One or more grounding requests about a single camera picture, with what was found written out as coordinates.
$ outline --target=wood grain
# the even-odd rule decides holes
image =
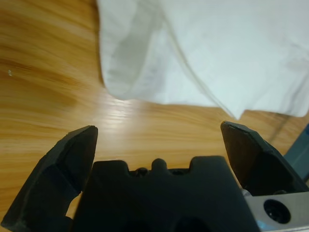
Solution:
[[[187,167],[194,156],[225,156],[220,123],[232,119],[221,109],[107,93],[95,0],[0,0],[0,28],[0,219],[39,158],[85,125],[99,129],[95,160],[125,160],[130,169],[155,158]],[[238,123],[284,152],[308,120],[246,112]]]

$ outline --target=screw hole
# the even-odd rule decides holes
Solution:
[[[144,177],[148,174],[148,169],[147,168],[138,168],[134,173],[133,175],[135,177]]]
[[[291,220],[289,209],[276,200],[265,201],[264,210],[271,219],[280,224],[286,224]]]
[[[173,175],[185,175],[187,173],[186,169],[171,169],[170,172]]]

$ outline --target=white cloth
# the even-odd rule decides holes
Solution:
[[[304,116],[309,0],[98,0],[115,97]]]

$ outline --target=table surface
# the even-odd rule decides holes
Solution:
[[[233,119],[223,110],[107,93],[95,0],[1,0],[0,15],[0,219],[39,158],[86,125],[98,127],[95,160],[125,160],[130,169],[156,158],[171,168],[188,167],[194,156],[226,156],[220,124]],[[308,122],[309,114],[249,111],[238,121],[282,154]]]

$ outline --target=wooden table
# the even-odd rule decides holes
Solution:
[[[39,158],[85,125],[99,129],[95,160],[125,160],[130,169],[155,158],[188,167],[194,156],[225,156],[220,123],[232,119],[221,109],[107,93],[95,0],[1,0],[0,28],[0,219]],[[238,123],[285,154],[308,121],[246,112]]]

